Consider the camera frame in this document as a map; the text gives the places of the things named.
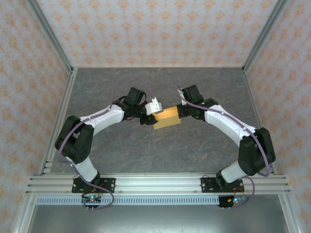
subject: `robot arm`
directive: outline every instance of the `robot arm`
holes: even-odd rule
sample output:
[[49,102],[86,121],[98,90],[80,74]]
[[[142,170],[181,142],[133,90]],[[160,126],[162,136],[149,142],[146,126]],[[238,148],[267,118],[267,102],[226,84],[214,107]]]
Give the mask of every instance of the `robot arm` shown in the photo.
[[[188,102],[209,109],[207,111],[199,109],[188,105],[182,100],[182,103],[177,106],[179,117],[192,116],[195,119],[212,124],[229,136],[239,147],[238,160],[216,174],[218,186],[225,187],[244,176],[253,176],[265,167],[262,154],[250,133],[245,130],[246,128],[257,137],[264,149],[268,163],[270,164],[275,161],[276,157],[271,137],[265,128],[256,129],[255,127],[249,126],[229,114],[213,99],[204,100],[195,85],[182,89],[179,91],[179,94]],[[237,122],[226,117],[226,114],[236,119],[244,128]]]
[[132,118],[139,118],[141,125],[157,123],[152,113],[162,111],[161,103],[156,98],[152,98],[151,103],[147,103],[145,100],[140,104],[143,96],[146,97],[145,92],[132,87],[127,96],[119,98],[111,106],[99,112],[80,118],[70,116],[66,119],[55,143],[57,150],[60,149],[65,137],[73,127],[81,121],[89,119],[70,136],[62,150],[65,158],[75,166],[76,170],[86,181],[99,185],[100,174],[88,156],[94,135],[112,124]]

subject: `wall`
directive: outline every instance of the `wall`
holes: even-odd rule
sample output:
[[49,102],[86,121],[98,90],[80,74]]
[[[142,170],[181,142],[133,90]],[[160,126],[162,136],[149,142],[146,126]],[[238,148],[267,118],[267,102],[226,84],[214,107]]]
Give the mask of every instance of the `wall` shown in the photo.
[[0,38],[0,232],[10,233],[68,74],[25,0],[0,2]]
[[242,67],[277,0],[39,0],[73,66]]
[[310,0],[288,3],[247,77],[262,125],[272,134],[277,170],[289,174],[300,217],[311,229]]

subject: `yellow box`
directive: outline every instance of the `yellow box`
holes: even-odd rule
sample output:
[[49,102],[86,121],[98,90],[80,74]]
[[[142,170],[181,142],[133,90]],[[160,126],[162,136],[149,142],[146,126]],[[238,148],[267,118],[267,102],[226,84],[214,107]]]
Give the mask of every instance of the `yellow box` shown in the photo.
[[155,130],[181,123],[176,106],[164,109],[162,113],[154,114],[154,116],[157,120],[157,123],[154,124]]

